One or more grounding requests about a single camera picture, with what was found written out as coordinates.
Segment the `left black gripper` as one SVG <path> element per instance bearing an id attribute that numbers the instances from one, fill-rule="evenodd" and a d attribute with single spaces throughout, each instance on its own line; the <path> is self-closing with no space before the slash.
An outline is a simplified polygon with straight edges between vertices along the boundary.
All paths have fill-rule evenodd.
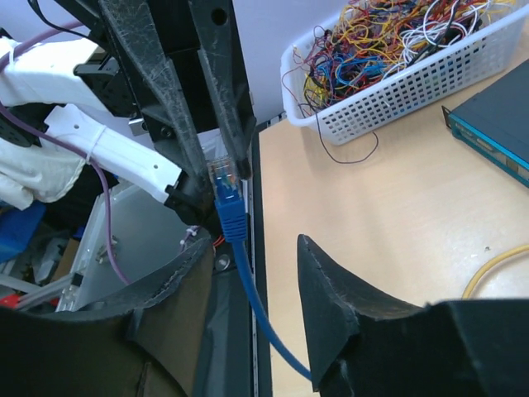
<path id="1" fill-rule="evenodd" d="M 211 184 L 197 134 L 220 129 L 242 179 L 256 118 L 231 1 L 61 1 L 119 66 L 115 90 L 105 71 L 75 73 L 119 117 L 143 119 L 155 149 L 201 193 Z"/>

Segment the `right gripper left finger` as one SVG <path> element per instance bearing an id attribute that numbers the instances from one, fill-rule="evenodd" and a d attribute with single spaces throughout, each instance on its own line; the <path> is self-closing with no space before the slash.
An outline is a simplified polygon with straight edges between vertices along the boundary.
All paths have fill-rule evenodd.
<path id="1" fill-rule="evenodd" d="M 4 396 L 189 396 L 212 286 L 207 239 L 80 310 L 1 310 Z"/>

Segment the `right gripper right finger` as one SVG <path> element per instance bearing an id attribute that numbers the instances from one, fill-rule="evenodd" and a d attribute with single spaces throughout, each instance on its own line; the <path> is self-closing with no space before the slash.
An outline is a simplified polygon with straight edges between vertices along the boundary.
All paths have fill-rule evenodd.
<path id="1" fill-rule="evenodd" d="M 526 299 L 416 306 L 298 237 L 312 387 L 322 396 L 525 396 Z"/>

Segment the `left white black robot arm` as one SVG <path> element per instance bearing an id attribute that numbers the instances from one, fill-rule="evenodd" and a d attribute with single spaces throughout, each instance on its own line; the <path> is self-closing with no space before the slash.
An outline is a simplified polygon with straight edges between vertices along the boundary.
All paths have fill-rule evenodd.
<path id="1" fill-rule="evenodd" d="M 63 1 L 88 28 L 1 41 L 1 138 L 53 142 L 132 182 L 188 225 L 222 231 L 219 194 L 251 175 L 255 131 L 229 1 Z"/>

